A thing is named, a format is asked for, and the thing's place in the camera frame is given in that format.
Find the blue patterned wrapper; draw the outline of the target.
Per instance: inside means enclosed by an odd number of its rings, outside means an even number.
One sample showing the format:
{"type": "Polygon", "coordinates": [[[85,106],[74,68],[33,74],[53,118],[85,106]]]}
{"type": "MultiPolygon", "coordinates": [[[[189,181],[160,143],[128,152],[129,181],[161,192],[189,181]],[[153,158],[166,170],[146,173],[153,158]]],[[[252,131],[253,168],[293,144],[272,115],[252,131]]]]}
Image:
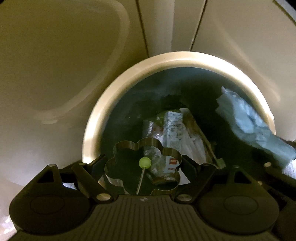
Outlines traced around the blue patterned wrapper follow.
{"type": "Polygon", "coordinates": [[[283,168],[295,160],[295,148],[274,135],[250,104],[230,89],[222,87],[221,92],[216,112],[238,139],[270,154],[283,168]]]}

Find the cream round trash bin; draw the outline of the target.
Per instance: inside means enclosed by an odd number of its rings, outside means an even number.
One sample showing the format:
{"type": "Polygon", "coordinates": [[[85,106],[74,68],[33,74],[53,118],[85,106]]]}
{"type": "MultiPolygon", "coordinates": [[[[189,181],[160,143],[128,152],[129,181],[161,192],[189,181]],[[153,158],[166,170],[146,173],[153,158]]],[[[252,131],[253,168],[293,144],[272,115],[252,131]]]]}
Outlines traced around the cream round trash bin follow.
{"type": "Polygon", "coordinates": [[[238,93],[275,131],[266,99],[240,69],[209,54],[171,52],[133,65],[102,93],[86,125],[82,160],[111,155],[119,141],[138,141],[143,120],[169,109],[188,108],[210,141],[228,139],[226,122],[216,113],[222,88],[238,93]]]}

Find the blue trash bag liner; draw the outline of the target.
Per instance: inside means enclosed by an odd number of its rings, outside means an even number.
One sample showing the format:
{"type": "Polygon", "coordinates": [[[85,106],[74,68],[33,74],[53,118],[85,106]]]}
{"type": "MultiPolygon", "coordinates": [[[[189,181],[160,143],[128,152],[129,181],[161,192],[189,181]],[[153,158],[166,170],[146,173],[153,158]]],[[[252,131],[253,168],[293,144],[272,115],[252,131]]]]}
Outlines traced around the blue trash bag liner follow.
{"type": "Polygon", "coordinates": [[[216,112],[221,88],[236,92],[247,103],[250,98],[230,78],[201,68],[172,68],[152,74],[129,89],[111,111],[99,150],[111,155],[120,141],[142,138],[144,120],[165,110],[188,108],[217,157],[226,164],[252,167],[264,163],[264,151],[239,140],[229,124],[216,112]]]}

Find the white paper receipt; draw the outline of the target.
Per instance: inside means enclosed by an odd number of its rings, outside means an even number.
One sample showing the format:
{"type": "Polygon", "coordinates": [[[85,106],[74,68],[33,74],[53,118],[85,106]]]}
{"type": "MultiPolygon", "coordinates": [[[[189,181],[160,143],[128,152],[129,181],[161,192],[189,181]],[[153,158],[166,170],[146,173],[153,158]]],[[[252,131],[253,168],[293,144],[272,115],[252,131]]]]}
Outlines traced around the white paper receipt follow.
{"type": "Polygon", "coordinates": [[[189,179],[182,172],[181,168],[179,168],[179,165],[180,165],[180,162],[177,159],[171,156],[165,156],[164,173],[173,174],[175,170],[177,170],[180,175],[180,185],[189,184],[190,183],[189,179]]]}

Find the clear plastic wrapper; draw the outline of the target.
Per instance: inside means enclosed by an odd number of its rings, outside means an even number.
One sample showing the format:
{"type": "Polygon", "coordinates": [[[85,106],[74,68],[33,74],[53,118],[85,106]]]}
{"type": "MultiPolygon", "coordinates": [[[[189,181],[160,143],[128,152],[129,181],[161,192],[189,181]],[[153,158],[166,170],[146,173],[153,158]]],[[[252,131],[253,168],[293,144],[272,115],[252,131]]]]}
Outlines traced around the clear plastic wrapper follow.
{"type": "MultiPolygon", "coordinates": [[[[144,120],[142,136],[159,140],[164,148],[175,149],[197,164],[210,160],[197,123],[188,108],[163,111],[144,120]]],[[[144,148],[144,156],[152,161],[146,176],[154,185],[176,180],[174,173],[164,173],[165,156],[160,150],[148,146],[144,148]]]]}

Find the left beige cabinet door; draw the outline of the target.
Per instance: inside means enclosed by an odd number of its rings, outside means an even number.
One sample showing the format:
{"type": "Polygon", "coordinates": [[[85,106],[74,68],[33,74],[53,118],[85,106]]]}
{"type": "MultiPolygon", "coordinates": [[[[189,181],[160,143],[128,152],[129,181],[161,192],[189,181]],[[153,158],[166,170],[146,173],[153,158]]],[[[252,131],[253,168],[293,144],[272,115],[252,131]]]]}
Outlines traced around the left beige cabinet door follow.
{"type": "Polygon", "coordinates": [[[146,55],[135,1],[1,1],[1,161],[79,159],[95,101],[146,55]]]}

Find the beige cabinet door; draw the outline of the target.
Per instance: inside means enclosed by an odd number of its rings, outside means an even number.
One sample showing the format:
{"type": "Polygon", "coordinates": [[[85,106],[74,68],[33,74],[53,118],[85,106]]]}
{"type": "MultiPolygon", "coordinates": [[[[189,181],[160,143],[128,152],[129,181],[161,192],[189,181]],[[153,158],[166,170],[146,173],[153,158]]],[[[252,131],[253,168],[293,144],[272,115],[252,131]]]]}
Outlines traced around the beige cabinet door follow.
{"type": "Polygon", "coordinates": [[[295,24],[274,1],[208,1],[193,45],[260,89],[277,134],[295,139],[295,24]]]}
{"type": "Polygon", "coordinates": [[[1,161],[79,159],[95,101],[146,55],[135,1],[1,1],[1,161]]]}

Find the right beige cabinet door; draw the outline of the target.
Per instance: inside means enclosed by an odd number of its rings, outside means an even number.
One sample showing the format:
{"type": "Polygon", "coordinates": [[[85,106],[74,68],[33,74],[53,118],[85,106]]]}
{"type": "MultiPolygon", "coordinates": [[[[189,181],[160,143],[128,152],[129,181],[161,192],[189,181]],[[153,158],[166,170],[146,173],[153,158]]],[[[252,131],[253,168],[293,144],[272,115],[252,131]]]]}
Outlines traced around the right beige cabinet door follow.
{"type": "Polygon", "coordinates": [[[277,134],[295,139],[295,24],[274,1],[208,1],[193,45],[260,89],[277,134]]]}

